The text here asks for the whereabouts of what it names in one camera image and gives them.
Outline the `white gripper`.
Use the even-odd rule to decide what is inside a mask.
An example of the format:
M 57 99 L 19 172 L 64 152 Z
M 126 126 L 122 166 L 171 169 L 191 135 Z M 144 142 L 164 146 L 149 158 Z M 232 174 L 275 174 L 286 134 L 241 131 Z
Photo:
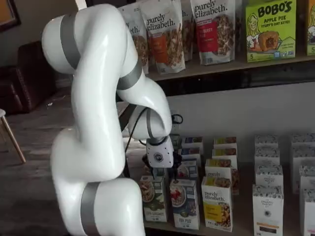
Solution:
M 153 179 L 156 178 L 154 168 L 171 168 L 173 179 L 177 180 L 178 168 L 182 162 L 182 156 L 174 151 L 171 138 L 150 138 L 146 140 L 146 153 L 142 156 L 142 162 L 149 169 Z

